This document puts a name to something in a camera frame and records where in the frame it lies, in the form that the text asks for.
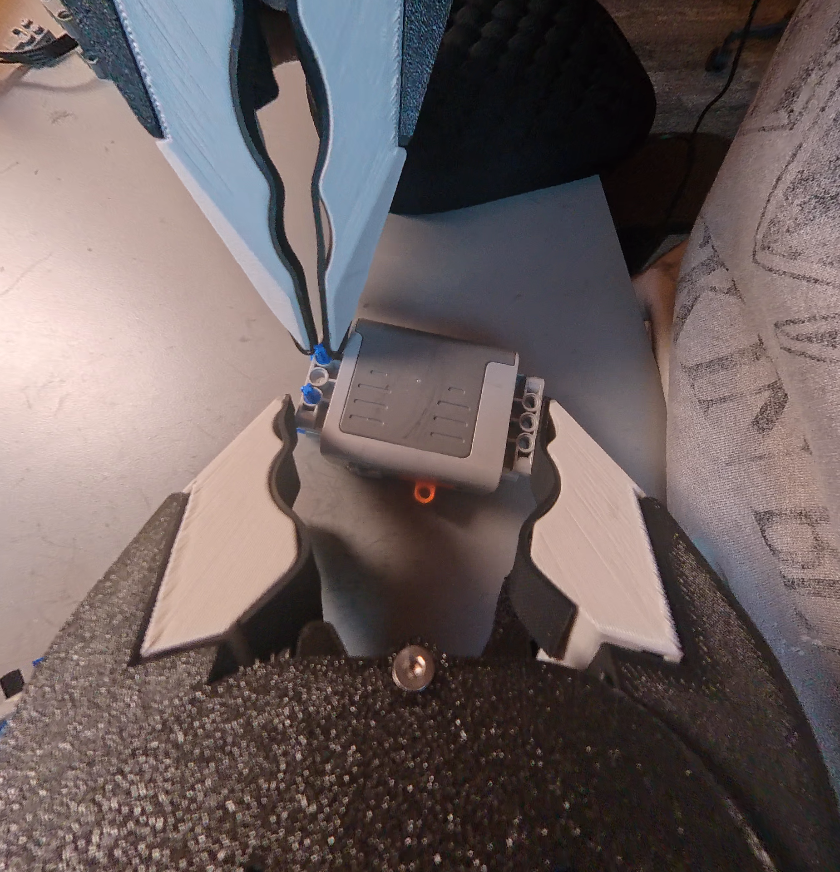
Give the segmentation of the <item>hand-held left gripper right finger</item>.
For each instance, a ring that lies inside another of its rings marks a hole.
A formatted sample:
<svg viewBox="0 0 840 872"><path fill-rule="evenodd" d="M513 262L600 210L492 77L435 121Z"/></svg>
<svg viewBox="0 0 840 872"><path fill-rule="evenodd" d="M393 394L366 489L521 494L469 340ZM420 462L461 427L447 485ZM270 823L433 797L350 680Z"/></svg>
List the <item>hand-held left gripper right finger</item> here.
<svg viewBox="0 0 840 872"><path fill-rule="evenodd" d="M520 534L513 608L541 660L589 667L610 644L678 663L643 491L556 401L537 442L553 481Z"/></svg>

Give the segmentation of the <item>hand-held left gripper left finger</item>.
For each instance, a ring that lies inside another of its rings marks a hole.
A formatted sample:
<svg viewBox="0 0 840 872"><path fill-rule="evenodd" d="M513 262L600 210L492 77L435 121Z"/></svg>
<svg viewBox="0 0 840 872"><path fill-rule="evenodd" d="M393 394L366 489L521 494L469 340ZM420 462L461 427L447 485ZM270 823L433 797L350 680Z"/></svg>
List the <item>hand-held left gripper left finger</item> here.
<svg viewBox="0 0 840 872"><path fill-rule="evenodd" d="M251 656L250 623L276 598L269 627L292 644L310 620L297 583L310 567L294 512L295 408L274 400L186 487L186 507L141 636L142 659L232 638Z"/></svg>

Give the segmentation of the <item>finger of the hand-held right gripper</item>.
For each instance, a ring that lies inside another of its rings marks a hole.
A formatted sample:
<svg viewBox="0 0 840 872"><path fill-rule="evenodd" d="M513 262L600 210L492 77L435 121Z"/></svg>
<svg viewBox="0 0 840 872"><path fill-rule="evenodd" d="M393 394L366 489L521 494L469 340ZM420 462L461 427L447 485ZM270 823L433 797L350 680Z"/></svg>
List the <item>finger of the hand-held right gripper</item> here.
<svg viewBox="0 0 840 872"><path fill-rule="evenodd" d="M295 343L317 342L284 189L240 97L243 2L116 2L164 133L161 151Z"/></svg>
<svg viewBox="0 0 840 872"><path fill-rule="evenodd" d="M404 4L299 1L293 24L320 119L312 195L321 314L339 350L357 310L404 166L399 146Z"/></svg>

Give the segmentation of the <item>black mesh chair pad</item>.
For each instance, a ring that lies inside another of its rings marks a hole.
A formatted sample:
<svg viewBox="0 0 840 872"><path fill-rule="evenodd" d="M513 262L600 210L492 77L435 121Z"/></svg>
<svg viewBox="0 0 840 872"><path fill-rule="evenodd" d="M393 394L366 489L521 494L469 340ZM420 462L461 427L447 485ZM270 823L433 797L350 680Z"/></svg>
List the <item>black mesh chair pad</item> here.
<svg viewBox="0 0 840 872"><path fill-rule="evenodd" d="M655 108L600 3L454 2L390 211L446 212L598 174L643 144Z"/></svg>

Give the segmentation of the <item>grey printed sweatshirt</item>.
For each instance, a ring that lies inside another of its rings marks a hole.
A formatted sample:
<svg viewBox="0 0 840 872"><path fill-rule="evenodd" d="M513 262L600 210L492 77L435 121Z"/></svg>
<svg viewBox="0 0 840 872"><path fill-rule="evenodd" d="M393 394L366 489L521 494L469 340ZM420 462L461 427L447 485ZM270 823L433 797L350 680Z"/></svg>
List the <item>grey printed sweatshirt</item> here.
<svg viewBox="0 0 840 872"><path fill-rule="evenodd" d="M667 502L840 778L840 2L804 2L678 283Z"/></svg>

